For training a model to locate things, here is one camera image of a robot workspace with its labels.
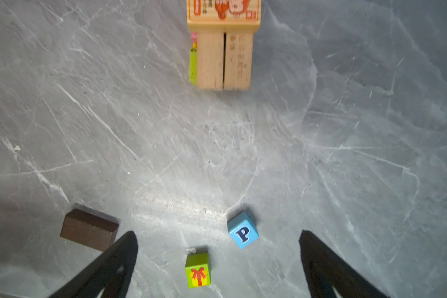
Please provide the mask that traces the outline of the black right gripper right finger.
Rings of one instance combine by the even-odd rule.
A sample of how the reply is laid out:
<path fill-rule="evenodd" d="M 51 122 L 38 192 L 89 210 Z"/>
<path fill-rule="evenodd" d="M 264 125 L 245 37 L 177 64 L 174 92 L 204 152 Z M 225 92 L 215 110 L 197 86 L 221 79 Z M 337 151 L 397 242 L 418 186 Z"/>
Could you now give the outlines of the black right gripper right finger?
<path fill-rule="evenodd" d="M 369 283 L 341 259 L 314 233 L 303 230 L 300 258 L 313 298 L 384 298 L 380 290 Z"/>

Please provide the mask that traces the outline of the engraved long wood block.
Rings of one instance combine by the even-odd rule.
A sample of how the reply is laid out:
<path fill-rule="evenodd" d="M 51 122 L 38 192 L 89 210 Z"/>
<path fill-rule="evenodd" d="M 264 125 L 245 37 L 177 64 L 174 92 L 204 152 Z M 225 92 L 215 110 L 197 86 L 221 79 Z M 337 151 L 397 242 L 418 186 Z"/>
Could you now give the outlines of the engraved long wood block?
<path fill-rule="evenodd" d="M 229 33 L 225 41 L 225 90 L 249 90 L 252 80 L 252 33 Z"/>

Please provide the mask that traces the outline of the blue letter P cube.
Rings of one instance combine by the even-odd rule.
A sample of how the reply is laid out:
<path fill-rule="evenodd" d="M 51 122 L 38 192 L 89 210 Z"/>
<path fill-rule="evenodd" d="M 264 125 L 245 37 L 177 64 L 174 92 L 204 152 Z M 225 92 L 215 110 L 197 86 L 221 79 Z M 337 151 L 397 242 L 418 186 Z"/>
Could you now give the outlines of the blue letter P cube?
<path fill-rule="evenodd" d="M 240 249 L 246 248 L 260 237 L 257 226 L 245 211 L 231 218 L 227 222 L 227 229 L 229 235 Z"/>

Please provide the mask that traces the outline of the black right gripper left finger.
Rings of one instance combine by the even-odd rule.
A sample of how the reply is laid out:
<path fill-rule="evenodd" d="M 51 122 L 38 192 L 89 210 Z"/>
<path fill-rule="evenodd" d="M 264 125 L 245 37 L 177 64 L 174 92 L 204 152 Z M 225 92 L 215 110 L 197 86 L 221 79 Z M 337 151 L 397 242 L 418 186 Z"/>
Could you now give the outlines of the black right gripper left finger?
<path fill-rule="evenodd" d="M 124 298 L 129 290 L 138 248 L 135 233 L 126 232 L 51 296 L 53 298 Z"/>

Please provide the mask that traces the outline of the plain long wood block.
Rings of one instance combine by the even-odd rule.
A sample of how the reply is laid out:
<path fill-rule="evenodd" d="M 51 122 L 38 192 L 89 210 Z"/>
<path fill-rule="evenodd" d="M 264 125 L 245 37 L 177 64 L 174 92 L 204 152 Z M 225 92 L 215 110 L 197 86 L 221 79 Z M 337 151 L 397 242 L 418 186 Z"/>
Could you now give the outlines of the plain long wood block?
<path fill-rule="evenodd" d="M 224 85 L 224 34 L 197 33 L 197 87 L 220 91 Z"/>

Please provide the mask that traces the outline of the monkey picture wood block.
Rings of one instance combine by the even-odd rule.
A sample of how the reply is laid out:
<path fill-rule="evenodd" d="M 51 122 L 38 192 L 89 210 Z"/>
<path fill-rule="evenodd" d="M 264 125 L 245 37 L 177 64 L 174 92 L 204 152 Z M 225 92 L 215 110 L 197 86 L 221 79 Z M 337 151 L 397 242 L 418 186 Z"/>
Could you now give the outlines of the monkey picture wood block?
<path fill-rule="evenodd" d="M 261 25 L 260 0 L 187 0 L 191 32 L 256 33 Z"/>

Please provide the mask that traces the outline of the lime green long block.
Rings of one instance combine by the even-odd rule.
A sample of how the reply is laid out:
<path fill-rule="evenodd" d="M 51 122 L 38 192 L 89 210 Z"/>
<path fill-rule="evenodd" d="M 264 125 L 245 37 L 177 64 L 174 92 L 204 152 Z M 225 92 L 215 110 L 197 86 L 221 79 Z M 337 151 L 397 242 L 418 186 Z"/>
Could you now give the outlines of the lime green long block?
<path fill-rule="evenodd" d="M 189 81 L 192 85 L 197 85 L 197 48 L 189 51 Z"/>

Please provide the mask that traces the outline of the dark brown wood block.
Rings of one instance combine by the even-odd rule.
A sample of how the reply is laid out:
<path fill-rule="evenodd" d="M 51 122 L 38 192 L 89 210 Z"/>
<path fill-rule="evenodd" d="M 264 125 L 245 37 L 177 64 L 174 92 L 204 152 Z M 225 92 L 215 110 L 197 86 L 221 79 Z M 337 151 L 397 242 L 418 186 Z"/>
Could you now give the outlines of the dark brown wood block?
<path fill-rule="evenodd" d="M 60 236 L 104 252 L 114 243 L 118 229 L 116 221 L 73 209 L 64 218 Z"/>

